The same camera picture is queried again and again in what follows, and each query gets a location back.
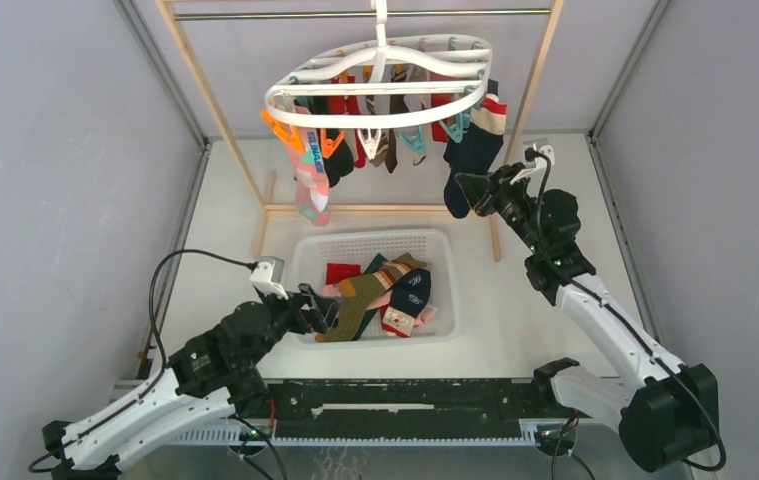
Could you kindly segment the olive sock orange heel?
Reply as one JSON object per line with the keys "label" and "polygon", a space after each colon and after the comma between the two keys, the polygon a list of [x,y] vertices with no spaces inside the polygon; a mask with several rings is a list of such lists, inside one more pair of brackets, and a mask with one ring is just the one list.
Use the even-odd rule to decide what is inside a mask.
{"label": "olive sock orange heel", "polygon": [[376,254],[365,272],[338,283],[342,305],[338,311],[337,323],[326,333],[316,334],[320,343],[348,342],[360,338],[364,330],[363,323],[369,322],[367,312],[370,305],[387,293],[406,274],[417,268],[426,267],[410,253],[404,253],[388,260]]}

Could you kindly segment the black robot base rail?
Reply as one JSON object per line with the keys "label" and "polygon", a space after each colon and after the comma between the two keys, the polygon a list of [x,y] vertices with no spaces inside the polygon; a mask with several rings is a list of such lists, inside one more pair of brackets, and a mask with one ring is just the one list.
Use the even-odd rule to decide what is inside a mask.
{"label": "black robot base rail", "polygon": [[573,410],[537,379],[277,379],[242,417],[280,443],[523,442],[524,425],[559,426]]}

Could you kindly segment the red and beige sock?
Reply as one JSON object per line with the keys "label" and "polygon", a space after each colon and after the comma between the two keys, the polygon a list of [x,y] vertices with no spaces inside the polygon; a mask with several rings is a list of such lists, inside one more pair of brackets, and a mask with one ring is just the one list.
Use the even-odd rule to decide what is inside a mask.
{"label": "red and beige sock", "polygon": [[339,284],[341,281],[360,276],[362,268],[359,264],[328,263],[326,265],[325,282],[327,285]]}

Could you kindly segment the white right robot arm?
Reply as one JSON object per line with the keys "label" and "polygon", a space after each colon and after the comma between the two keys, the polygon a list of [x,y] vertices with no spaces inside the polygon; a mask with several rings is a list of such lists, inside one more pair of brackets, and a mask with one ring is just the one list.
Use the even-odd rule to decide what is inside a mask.
{"label": "white right robot arm", "polygon": [[534,372],[534,406],[547,416],[576,410],[607,426],[646,472],[677,462],[722,470],[728,453],[715,375],[684,363],[620,307],[576,242],[576,197],[545,183],[530,195],[531,174],[518,163],[457,173],[453,182],[472,212],[499,216],[530,249],[524,265],[532,287],[582,329],[618,375],[606,380],[576,360],[552,361]]}

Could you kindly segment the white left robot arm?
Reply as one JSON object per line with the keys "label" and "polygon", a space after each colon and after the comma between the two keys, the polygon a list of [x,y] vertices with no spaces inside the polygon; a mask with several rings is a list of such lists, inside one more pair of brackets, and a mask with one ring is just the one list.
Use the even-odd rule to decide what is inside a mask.
{"label": "white left robot arm", "polygon": [[310,285],[261,294],[188,340],[163,368],[103,410],[42,429],[54,479],[116,479],[140,458],[209,420],[253,417],[268,401],[259,362],[287,334],[325,333],[343,301]]}

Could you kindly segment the navy sock striped cuff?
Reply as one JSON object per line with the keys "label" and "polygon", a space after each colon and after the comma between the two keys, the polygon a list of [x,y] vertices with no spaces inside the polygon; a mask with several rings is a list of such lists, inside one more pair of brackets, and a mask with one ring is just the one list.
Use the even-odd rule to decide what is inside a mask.
{"label": "navy sock striped cuff", "polygon": [[479,109],[471,111],[471,124],[460,143],[448,143],[444,160],[450,166],[443,198],[449,213],[465,218],[470,206],[455,175],[486,173],[503,147],[508,106],[496,94],[486,94]]}

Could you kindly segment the dark teal sock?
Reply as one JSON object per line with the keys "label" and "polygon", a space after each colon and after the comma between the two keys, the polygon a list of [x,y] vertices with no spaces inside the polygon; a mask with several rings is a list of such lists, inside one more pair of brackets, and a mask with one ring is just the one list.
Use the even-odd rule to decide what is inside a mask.
{"label": "dark teal sock", "polygon": [[354,290],[351,304],[353,320],[355,321],[355,332],[351,336],[352,340],[361,338],[367,324],[375,314],[375,309],[366,309],[368,304],[387,290],[382,273],[382,267],[386,261],[387,259],[383,255],[376,254],[365,273],[351,281]]}

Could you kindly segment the navy sock white lettering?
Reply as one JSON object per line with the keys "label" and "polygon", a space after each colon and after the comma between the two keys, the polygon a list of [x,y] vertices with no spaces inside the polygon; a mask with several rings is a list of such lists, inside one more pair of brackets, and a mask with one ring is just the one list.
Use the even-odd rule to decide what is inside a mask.
{"label": "navy sock white lettering", "polygon": [[428,270],[417,268],[401,277],[391,289],[389,303],[381,318],[382,329],[398,337],[410,337],[417,318],[428,305],[431,289],[431,272]]}

